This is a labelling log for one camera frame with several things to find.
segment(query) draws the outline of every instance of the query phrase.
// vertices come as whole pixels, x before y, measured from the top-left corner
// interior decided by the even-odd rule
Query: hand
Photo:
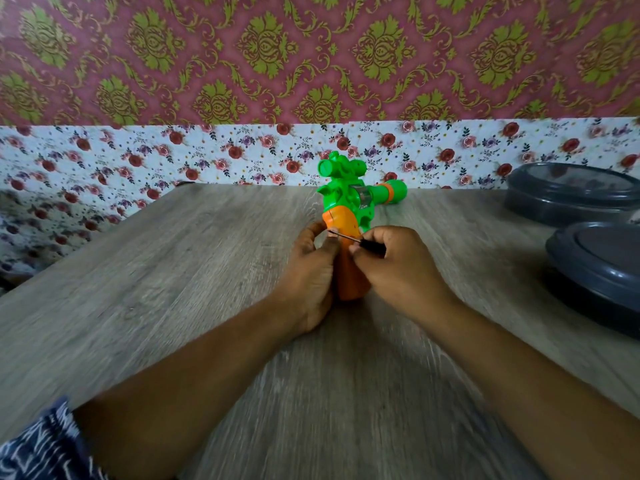
[[[326,229],[322,221],[304,229],[293,244],[289,263],[271,294],[274,299],[301,312],[298,333],[313,330],[331,308],[333,293],[333,259],[340,251],[340,242],[327,234],[324,244],[316,249],[315,238]]]
[[[383,242],[387,254],[380,258],[354,244],[349,248],[353,260],[376,293],[400,313],[418,320],[427,315],[432,306],[458,301],[438,272],[427,246],[413,229],[374,227],[364,233],[363,238]]]

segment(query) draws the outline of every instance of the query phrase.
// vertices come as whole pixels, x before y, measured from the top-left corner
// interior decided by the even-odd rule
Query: dark gray lid
[[[571,163],[528,163],[508,176],[509,188],[555,203],[607,209],[640,208],[640,180]]]
[[[547,254],[571,281],[640,312],[640,226],[572,224],[548,239]]]

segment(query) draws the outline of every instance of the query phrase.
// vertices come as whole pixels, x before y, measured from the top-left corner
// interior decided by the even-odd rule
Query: orange toy gun handle
[[[327,228],[334,227],[341,234],[360,238],[360,227],[356,216],[351,209],[344,205],[338,205],[322,214],[322,218]],[[338,293],[338,298],[342,301],[349,301],[362,298],[371,288],[371,283],[364,273],[353,262],[349,252],[352,244],[348,239],[340,242],[340,254],[335,259],[333,270],[334,286]]]

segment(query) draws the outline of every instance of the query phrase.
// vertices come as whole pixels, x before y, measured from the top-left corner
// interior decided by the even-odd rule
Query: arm
[[[387,246],[384,259],[351,247],[375,291],[460,364],[551,478],[637,478],[640,421],[462,303],[415,231],[364,237]]]
[[[164,480],[208,437],[269,359],[329,310],[338,240],[302,231],[276,290],[74,412],[96,462],[119,480]]]

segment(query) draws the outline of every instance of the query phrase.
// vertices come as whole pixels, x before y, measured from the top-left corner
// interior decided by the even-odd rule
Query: orange ring
[[[386,202],[383,202],[383,205],[391,202],[394,199],[394,188],[391,185],[385,182],[384,184],[378,184],[377,186],[386,187],[387,190],[389,191],[389,198],[387,199]]]

